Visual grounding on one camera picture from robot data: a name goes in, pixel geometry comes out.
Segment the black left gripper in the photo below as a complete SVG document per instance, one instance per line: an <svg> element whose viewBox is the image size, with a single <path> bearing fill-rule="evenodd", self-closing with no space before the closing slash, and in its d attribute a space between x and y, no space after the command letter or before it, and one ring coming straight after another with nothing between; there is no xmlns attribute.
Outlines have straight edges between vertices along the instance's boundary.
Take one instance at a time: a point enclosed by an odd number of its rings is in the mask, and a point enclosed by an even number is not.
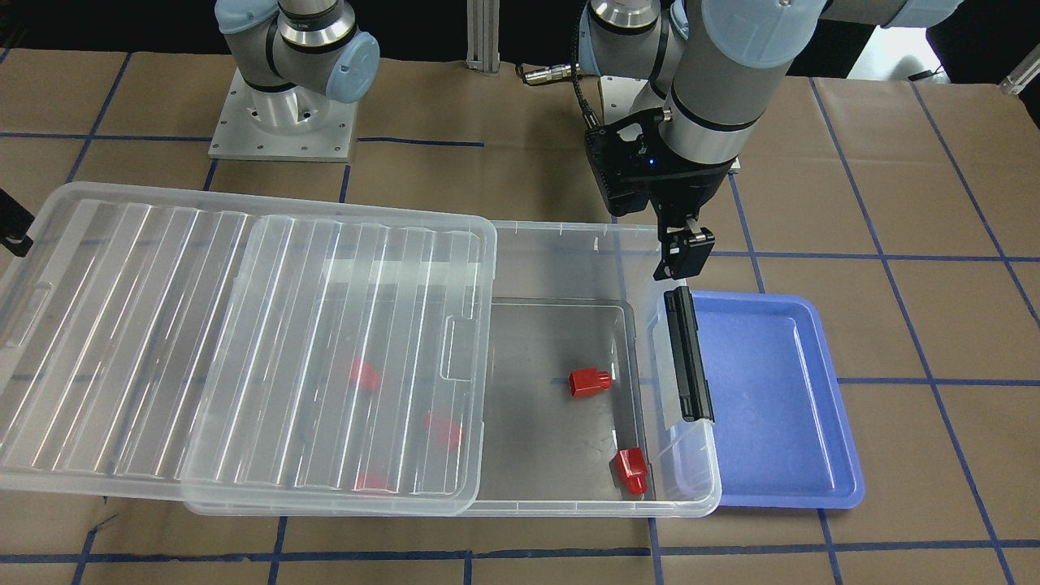
<svg viewBox="0 0 1040 585"><path fill-rule="evenodd" d="M673 169L661 159L638 159L638 177L650 181L636 183L643 199L635 213L653 211L655 221L665 226L660 234L661 259L655 269L655 280L684 280L699 276L712 255L716 236L712 230L697 232L686 229L698 221L701 208L716 195L732 162L720 164L684 163Z"/></svg>

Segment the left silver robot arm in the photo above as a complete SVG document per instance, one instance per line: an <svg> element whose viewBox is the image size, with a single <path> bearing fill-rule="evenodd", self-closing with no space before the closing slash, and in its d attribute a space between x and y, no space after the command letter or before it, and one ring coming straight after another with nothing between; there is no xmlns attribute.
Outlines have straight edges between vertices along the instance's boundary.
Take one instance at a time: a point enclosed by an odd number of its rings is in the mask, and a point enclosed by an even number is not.
<svg viewBox="0 0 1040 585"><path fill-rule="evenodd" d="M575 90L584 149L613 217L652 207L655 280L701 274L716 237L700 210L716 195L817 23L928 28L956 1L586 1L575 76L645 79L647 101L600 121Z"/></svg>

